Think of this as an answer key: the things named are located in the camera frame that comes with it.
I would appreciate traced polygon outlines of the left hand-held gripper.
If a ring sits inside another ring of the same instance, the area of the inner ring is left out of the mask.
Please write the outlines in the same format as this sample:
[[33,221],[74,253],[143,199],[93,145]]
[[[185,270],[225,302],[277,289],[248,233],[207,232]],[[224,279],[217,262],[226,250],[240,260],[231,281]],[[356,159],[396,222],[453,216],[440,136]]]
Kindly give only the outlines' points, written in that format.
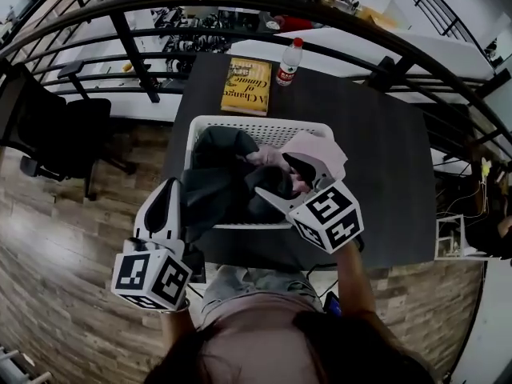
[[182,260],[181,183],[162,182],[139,208],[134,236],[116,255],[110,290],[144,310],[179,310],[192,270]]

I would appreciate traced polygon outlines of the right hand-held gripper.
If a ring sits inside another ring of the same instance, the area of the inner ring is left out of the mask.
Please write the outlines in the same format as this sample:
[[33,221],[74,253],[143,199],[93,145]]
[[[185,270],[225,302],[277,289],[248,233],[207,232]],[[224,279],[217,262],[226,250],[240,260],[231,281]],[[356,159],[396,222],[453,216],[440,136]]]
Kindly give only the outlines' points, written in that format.
[[284,215],[290,215],[302,238],[332,254],[364,231],[358,200],[342,180],[335,181],[323,161],[301,153],[282,156],[309,191],[322,191],[305,203],[304,193],[284,199],[261,187],[255,192]]

